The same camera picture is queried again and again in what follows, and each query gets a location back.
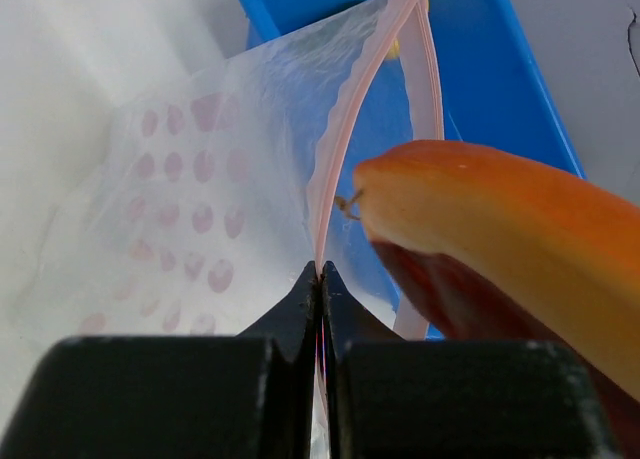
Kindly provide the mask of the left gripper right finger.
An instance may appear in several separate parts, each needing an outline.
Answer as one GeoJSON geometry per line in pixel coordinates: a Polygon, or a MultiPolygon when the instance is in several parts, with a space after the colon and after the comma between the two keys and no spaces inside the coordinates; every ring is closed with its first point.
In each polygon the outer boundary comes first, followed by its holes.
{"type": "Polygon", "coordinates": [[[548,341],[407,341],[326,263],[324,381],[335,458],[618,458],[585,368],[548,341]]]}

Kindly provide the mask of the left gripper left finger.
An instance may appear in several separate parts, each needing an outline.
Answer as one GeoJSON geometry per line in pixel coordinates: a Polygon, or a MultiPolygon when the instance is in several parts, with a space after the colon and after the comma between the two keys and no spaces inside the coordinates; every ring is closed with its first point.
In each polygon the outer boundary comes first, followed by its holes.
{"type": "Polygon", "coordinates": [[[318,282],[240,334],[70,337],[39,362],[5,458],[305,458],[318,282]]]}

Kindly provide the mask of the red orange steak slice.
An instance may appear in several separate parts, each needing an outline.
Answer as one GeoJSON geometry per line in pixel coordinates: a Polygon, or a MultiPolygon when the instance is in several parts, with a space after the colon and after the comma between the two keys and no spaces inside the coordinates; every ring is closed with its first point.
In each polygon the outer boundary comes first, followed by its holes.
{"type": "Polygon", "coordinates": [[[563,170],[419,140],[353,172],[369,243],[453,340],[550,340],[589,368],[623,454],[639,454],[639,210],[563,170]]]}

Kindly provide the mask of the clear pink zip top bag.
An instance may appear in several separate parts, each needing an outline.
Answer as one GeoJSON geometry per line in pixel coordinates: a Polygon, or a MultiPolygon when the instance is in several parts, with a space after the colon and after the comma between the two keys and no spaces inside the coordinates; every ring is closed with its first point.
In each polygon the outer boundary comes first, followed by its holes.
{"type": "Polygon", "coordinates": [[[309,261],[400,325],[337,184],[395,39],[395,145],[443,135],[428,0],[365,0],[231,58],[229,3],[1,0],[3,421],[58,340],[236,334],[309,261]]]}

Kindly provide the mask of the yellow lemon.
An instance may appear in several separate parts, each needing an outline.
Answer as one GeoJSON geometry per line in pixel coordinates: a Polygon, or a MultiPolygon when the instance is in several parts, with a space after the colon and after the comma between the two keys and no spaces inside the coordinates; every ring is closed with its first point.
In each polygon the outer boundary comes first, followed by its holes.
{"type": "Polygon", "coordinates": [[[389,61],[389,60],[395,60],[395,59],[397,59],[397,58],[399,57],[399,54],[400,54],[399,41],[398,41],[397,39],[395,39],[395,40],[392,42],[392,44],[391,44],[391,46],[390,46],[390,48],[389,48],[388,52],[386,53],[385,59],[386,59],[387,61],[389,61]]]}

